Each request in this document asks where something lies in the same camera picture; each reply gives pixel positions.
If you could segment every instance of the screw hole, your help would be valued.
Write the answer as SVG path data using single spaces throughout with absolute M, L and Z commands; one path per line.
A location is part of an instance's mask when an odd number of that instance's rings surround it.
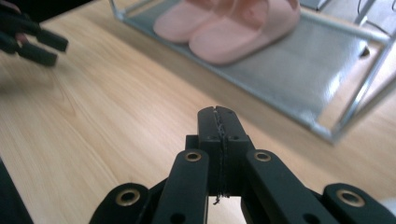
M 309 224 L 319 224 L 320 223 L 320 220 L 312 214 L 304 214 L 303 218 L 304 218 L 305 222 L 309 223 Z
M 355 192 L 346 189 L 339 189 L 336 192 L 337 197 L 341 200 L 341 202 L 349 204 L 354 207 L 363 207 L 366 202 L 363 198 Z
M 186 221 L 186 217 L 183 214 L 180 213 L 174 213 L 171 216 L 171 222 L 173 224 L 182 224 Z
M 186 155 L 187 161 L 198 161 L 201 158 L 202 158 L 201 154 L 196 153 L 196 152 L 190 152 L 190 153 L 187 153 L 187 155 Z
M 137 189 L 125 189 L 116 197 L 116 203 L 120 206 L 130 206 L 140 199 L 140 192 Z
M 254 154 L 254 157 L 258 161 L 270 161 L 271 160 L 271 156 L 264 152 L 256 152 L 256 154 Z

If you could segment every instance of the wooden table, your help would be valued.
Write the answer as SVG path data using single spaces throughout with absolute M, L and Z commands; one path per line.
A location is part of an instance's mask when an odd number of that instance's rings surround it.
M 165 179 L 197 112 L 234 110 L 256 148 L 318 192 L 345 182 L 396 197 L 393 93 L 330 146 L 220 77 L 113 18 L 97 1 L 44 24 L 70 46 L 54 68 L 0 54 L 0 156 L 35 223 L 87 223 L 108 192 Z M 243 223 L 237 199 L 209 223 Z

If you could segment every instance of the light wood surface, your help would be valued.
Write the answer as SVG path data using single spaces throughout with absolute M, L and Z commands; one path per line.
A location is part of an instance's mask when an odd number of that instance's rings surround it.
M 70 41 L 55 68 L 0 54 L 0 156 L 35 223 L 87 223 L 117 185 L 166 178 L 211 105 L 234 110 L 255 147 L 315 191 L 345 182 L 396 197 L 395 93 L 331 146 L 116 21 L 105 0 L 44 26 Z M 236 199 L 209 208 L 209 223 L 243 222 Z

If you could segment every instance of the pink slide sandal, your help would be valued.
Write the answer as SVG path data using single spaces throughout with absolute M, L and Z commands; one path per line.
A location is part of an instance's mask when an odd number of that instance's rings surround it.
M 190 48 L 209 63 L 231 63 L 286 35 L 299 20 L 298 0 L 239 0 L 231 14 L 196 32 Z
M 233 0 L 181 0 L 154 23 L 154 32 L 175 43 L 187 43 L 192 34 L 232 9 Z

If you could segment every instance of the black plastic part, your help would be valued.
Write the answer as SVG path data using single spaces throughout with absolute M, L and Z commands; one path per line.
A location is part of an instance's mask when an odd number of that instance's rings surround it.
M 269 224 L 270 219 L 247 182 L 241 195 L 241 210 L 247 224 Z
M 199 138 L 198 135 L 186 135 L 186 145 L 184 149 L 196 149 L 199 148 Z
M 206 223 L 208 171 L 209 157 L 204 151 L 180 152 L 151 223 Z
M 48 30 L 41 30 L 37 33 L 36 38 L 38 42 L 62 52 L 66 52 L 67 45 L 69 43 L 66 38 L 56 35 Z
M 274 153 L 249 151 L 246 174 L 271 223 L 338 223 Z
M 15 15 L 20 14 L 20 12 L 16 8 L 6 6 L 6 5 L 4 5 L 2 3 L 0 3 L 0 12 L 9 13 L 9 14 L 15 14 Z
M 221 106 L 202 109 L 198 112 L 198 139 L 198 148 L 210 157 L 209 194 L 240 195 L 244 182 L 242 160 L 254 146 L 238 117 Z
M 224 195 L 240 196 L 245 180 L 243 161 L 249 150 L 254 150 L 236 114 L 225 107 L 217 106 L 219 123 L 223 131 Z
M 198 147 L 207 153 L 209 162 L 209 195 L 218 196 L 222 193 L 222 170 L 223 157 L 221 154 L 221 137 L 214 114 L 214 108 L 208 107 L 198 112 Z
M 14 54 L 19 47 L 14 38 L 0 31 L 0 50 L 7 54 Z
M 30 43 L 24 43 L 18 54 L 25 59 L 31 60 L 35 63 L 40 63 L 45 66 L 54 66 L 58 56 L 54 53 L 39 48 L 36 45 Z
M 341 223 L 396 224 L 395 216 L 386 207 L 363 190 L 347 184 L 327 186 L 322 203 Z
M 165 187 L 166 180 L 161 181 L 156 186 L 152 187 L 148 190 L 149 201 L 144 211 L 144 214 L 141 219 L 141 224 L 151 223 L 152 218 L 154 217 L 154 213 L 157 210 L 158 202 L 160 201 L 161 195 L 163 194 L 163 188 Z
M 129 197 L 138 197 L 137 201 L 130 205 L 120 205 L 118 203 L 118 197 L 122 202 L 128 202 L 131 200 Z M 131 223 L 143 223 L 141 220 L 144 218 L 145 209 L 149 203 L 149 190 L 144 186 L 128 183 L 120 185 L 111 190 L 105 199 L 101 202 L 99 207 L 96 209 L 90 221 L 91 224 L 131 224 Z
M 26 207 L 0 158 L 0 223 L 31 224 Z
M 16 33 L 36 35 L 41 28 L 38 23 L 30 21 L 22 14 L 0 12 L 0 30 L 11 36 Z

